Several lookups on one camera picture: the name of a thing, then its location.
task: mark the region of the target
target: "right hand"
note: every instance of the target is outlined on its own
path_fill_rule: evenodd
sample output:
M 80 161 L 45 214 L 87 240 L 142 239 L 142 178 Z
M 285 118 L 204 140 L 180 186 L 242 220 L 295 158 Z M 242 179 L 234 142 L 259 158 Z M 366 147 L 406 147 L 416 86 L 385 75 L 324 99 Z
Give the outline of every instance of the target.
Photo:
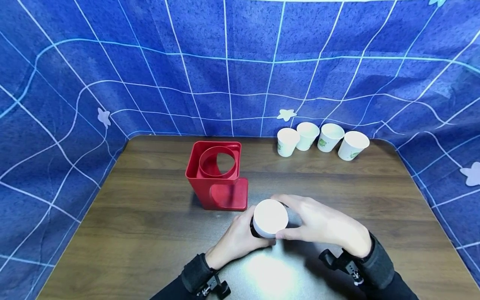
M 370 234 L 357 220 L 312 198 L 283 194 L 273 195 L 271 199 L 290 207 L 302 220 L 298 228 L 277 232 L 277 239 L 335 244 L 357 257 L 366 257 L 370 253 Z

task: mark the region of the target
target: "blue fabric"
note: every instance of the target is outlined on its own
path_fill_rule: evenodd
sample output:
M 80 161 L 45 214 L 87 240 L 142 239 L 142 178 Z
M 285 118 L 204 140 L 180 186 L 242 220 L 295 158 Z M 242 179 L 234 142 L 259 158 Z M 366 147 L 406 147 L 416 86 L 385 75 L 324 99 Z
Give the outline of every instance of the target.
M 4 1 L 0 299 L 37 296 L 132 137 L 304 121 L 390 142 L 479 283 L 480 187 L 460 172 L 480 161 L 479 13 L 475 0 Z

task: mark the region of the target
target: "white paper cup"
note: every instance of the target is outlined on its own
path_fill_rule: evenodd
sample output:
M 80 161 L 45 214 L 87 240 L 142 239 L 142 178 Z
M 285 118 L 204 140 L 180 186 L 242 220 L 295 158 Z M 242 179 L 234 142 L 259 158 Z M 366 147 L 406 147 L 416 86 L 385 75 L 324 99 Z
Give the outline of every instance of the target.
M 313 144 L 313 141 L 320 134 L 320 129 L 317 125 L 310 122 L 302 122 L 298 124 L 297 131 L 300 134 L 300 141 L 297 144 L 297 149 L 300 151 L 307 151 Z
M 330 152 L 335 145 L 345 135 L 343 128 L 337 124 L 328 123 L 322 126 L 320 130 L 320 138 L 318 139 L 317 148 L 323 152 Z
M 365 134 L 358 131 L 349 131 L 345 134 L 340 145 L 338 156 L 343 160 L 351 161 L 369 145 L 370 140 Z
M 282 128 L 276 134 L 277 151 L 280 156 L 289 157 L 292 155 L 295 146 L 300 140 L 299 133 L 292 128 Z
M 277 200 L 261 201 L 253 212 L 253 228 L 262 237 L 274 239 L 275 234 L 287 227 L 287 210 Z

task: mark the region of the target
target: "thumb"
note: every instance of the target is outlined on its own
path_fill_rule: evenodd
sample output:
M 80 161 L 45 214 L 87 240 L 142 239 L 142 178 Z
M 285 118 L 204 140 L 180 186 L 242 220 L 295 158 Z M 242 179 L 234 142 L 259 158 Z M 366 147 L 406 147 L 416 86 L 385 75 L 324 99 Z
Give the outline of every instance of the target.
M 280 240 L 303 240 L 302 228 L 286 228 L 276 233 L 275 238 Z

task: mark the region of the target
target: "red plastic stand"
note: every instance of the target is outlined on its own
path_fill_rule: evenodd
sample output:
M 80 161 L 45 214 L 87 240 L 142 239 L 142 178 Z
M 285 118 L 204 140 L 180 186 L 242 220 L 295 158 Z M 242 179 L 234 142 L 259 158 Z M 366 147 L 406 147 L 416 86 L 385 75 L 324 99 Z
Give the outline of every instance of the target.
M 206 210 L 247 209 L 248 180 L 240 176 L 241 144 L 238 142 L 198 141 L 193 144 L 185 176 Z M 221 173 L 217 155 L 224 153 L 234 160 L 233 166 Z

